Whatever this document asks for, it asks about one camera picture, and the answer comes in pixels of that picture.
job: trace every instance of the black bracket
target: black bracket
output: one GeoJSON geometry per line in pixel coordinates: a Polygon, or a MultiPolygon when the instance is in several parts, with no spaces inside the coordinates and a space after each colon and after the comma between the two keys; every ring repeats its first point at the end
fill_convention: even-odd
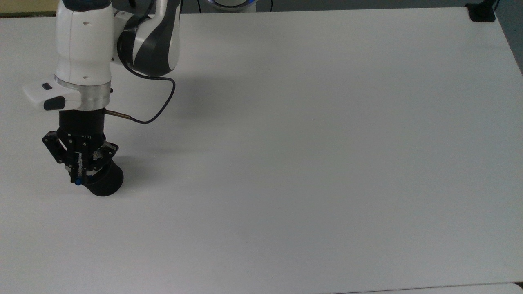
{"type": "Polygon", "coordinates": [[[65,164],[71,183],[77,185],[90,184],[91,176],[104,168],[118,151],[118,146],[105,141],[102,134],[78,136],[59,129],[48,132],[42,141],[54,160],[65,164]]]}
{"type": "Polygon", "coordinates": [[[479,4],[466,4],[465,7],[469,10],[470,19],[474,22],[494,22],[496,15],[492,7],[496,1],[498,0],[484,0],[479,4]]]}

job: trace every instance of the black cable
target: black cable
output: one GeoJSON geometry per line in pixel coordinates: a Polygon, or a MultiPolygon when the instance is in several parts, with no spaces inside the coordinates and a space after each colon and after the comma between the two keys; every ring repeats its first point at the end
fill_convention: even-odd
{"type": "Polygon", "coordinates": [[[151,10],[153,9],[154,2],[155,2],[155,0],[151,0],[151,2],[149,2],[149,7],[147,7],[147,10],[142,15],[142,17],[140,17],[140,20],[138,21],[139,24],[149,17],[149,13],[151,13],[151,10]]]}
{"type": "MultiPolygon", "coordinates": [[[[142,125],[146,125],[148,123],[151,123],[153,122],[155,119],[157,119],[160,114],[162,114],[162,112],[165,110],[165,107],[167,107],[167,104],[169,104],[171,98],[173,97],[174,95],[174,90],[176,89],[176,82],[170,78],[170,77],[155,77],[155,76],[147,76],[147,75],[143,75],[143,74],[140,74],[140,73],[137,73],[135,72],[133,69],[131,69],[125,62],[122,63],[123,66],[129,71],[131,72],[133,75],[137,76],[137,77],[141,77],[141,78],[144,78],[144,79],[147,79],[147,80],[155,80],[155,81],[169,81],[173,84],[173,88],[171,89],[170,91],[170,94],[169,94],[169,97],[167,98],[167,100],[165,101],[164,105],[160,108],[160,110],[158,111],[158,113],[153,117],[151,118],[150,120],[147,120],[147,121],[143,121],[143,120],[139,120],[139,119],[135,119],[133,118],[132,116],[128,116],[128,117],[124,117],[124,118],[127,118],[127,119],[130,119],[134,122],[137,122],[137,123],[141,123],[142,125]]],[[[113,111],[106,111],[106,114],[108,115],[114,115],[113,113],[111,113],[113,111]]]]}

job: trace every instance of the black rubber cap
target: black rubber cap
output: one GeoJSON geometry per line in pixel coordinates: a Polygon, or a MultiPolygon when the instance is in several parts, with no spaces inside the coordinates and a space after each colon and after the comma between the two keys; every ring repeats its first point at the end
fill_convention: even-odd
{"type": "Polygon", "coordinates": [[[96,196],[109,196],[118,191],[123,183],[122,169],[110,161],[104,169],[93,176],[93,181],[84,186],[96,196]]]}
{"type": "Polygon", "coordinates": [[[62,2],[67,9],[76,12],[97,10],[111,5],[111,0],[62,0],[62,2]]]}

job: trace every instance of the white plastic housing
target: white plastic housing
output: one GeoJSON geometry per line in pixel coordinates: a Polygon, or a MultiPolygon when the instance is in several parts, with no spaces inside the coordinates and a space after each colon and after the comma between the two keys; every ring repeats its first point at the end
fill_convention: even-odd
{"type": "Polygon", "coordinates": [[[111,81],[112,5],[74,12],[60,1],[56,12],[56,76],[71,84],[96,86],[111,81]]]}
{"type": "Polygon", "coordinates": [[[238,6],[248,0],[214,0],[214,1],[223,6],[238,6]]]}
{"type": "MultiPolygon", "coordinates": [[[[133,47],[133,61],[142,47],[143,42],[149,35],[158,27],[166,15],[168,0],[158,0],[156,2],[156,12],[153,18],[144,21],[139,27],[134,41],[133,47]]],[[[172,70],[178,63],[180,57],[180,5],[176,7],[176,19],[174,23],[173,33],[169,44],[169,68],[172,70]]]]}
{"type": "Polygon", "coordinates": [[[44,110],[43,105],[47,100],[60,96],[65,99],[65,106],[56,110],[79,109],[82,105],[82,94],[77,90],[61,86],[54,80],[53,76],[25,85],[24,93],[32,104],[41,110],[44,110]],[[48,84],[51,89],[46,90],[42,86],[43,84],[48,84]]]}

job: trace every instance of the table surface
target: table surface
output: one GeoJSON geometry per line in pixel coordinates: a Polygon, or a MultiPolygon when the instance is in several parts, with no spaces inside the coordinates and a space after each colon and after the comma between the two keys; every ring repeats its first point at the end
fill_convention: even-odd
{"type": "MultiPolygon", "coordinates": [[[[68,183],[21,90],[54,19],[0,19],[2,293],[338,293],[523,280],[523,78],[465,8],[183,15],[175,98],[68,183]]],[[[108,109],[169,83],[113,64],[108,109]]]]}

